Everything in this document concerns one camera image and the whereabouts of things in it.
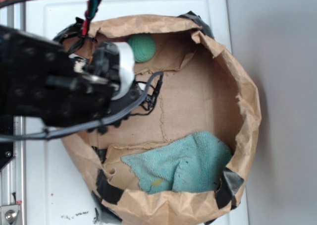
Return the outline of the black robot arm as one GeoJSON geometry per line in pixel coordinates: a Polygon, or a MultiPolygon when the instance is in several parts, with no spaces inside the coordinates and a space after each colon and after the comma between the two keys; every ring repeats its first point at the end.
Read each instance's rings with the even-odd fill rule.
{"type": "Polygon", "coordinates": [[[136,101],[134,56],[125,43],[102,42],[90,58],[12,28],[0,28],[0,112],[67,127],[118,113],[136,101]]]}

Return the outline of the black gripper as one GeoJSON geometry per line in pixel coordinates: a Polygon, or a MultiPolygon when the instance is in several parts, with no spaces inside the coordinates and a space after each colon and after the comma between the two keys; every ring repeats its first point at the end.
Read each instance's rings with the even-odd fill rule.
{"type": "Polygon", "coordinates": [[[119,53],[113,42],[103,42],[99,45],[93,53],[91,62],[85,67],[85,76],[93,83],[104,84],[111,88],[109,111],[120,111],[140,96],[134,79],[124,97],[115,101],[111,100],[120,86],[119,53]]]}

